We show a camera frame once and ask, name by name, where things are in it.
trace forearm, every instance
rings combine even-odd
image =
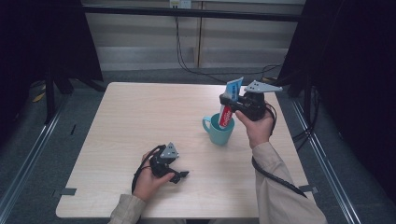
[[[146,203],[134,195],[121,194],[113,210],[109,224],[135,224],[145,209]]]
[[[253,148],[253,157],[266,172],[292,184],[288,168],[270,143]],[[260,223],[327,223],[314,202],[256,172]]]

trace light wood tabletop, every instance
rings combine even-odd
[[[204,116],[219,113],[224,85],[111,83],[66,187],[58,217],[110,217],[121,194],[131,193],[142,155],[158,145],[175,144],[170,167],[190,171],[177,184],[165,184],[148,202],[142,217],[257,217],[255,173],[245,126],[235,127],[227,145],[210,142]],[[270,141],[287,164],[296,186],[307,185],[276,95],[265,93],[276,109]],[[314,200],[312,194],[307,196]]]

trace person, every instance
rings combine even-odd
[[[259,166],[266,172],[276,175],[292,184],[293,182],[288,168],[269,142],[274,122],[270,113],[265,113],[264,118],[258,121],[250,120],[240,111],[236,111],[235,115],[247,129],[247,137],[250,148],[252,149],[253,158]],[[149,168],[144,169],[137,179],[134,193],[132,195],[120,196],[120,202],[112,212],[109,223],[136,223],[144,210],[146,202],[172,176],[173,174],[168,174],[162,178],[158,178],[152,174]],[[257,171],[256,195],[259,208],[259,221],[261,224],[327,223],[326,217],[313,201],[264,177],[264,175]]]

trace toothpaste tube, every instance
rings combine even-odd
[[[231,99],[232,101],[238,101],[239,90],[241,89],[243,79],[243,77],[240,77],[236,80],[227,82],[223,96]],[[229,105],[221,105],[219,114],[219,126],[223,129],[227,127],[228,123],[230,122],[233,116],[233,111]]]

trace teal mug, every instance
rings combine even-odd
[[[219,126],[219,113],[210,116],[205,116],[202,119],[202,125],[205,131],[209,133],[210,141],[218,146],[223,146],[230,139],[231,133],[233,132],[233,126],[235,126],[235,121],[231,118],[230,123],[225,128],[220,128]]]

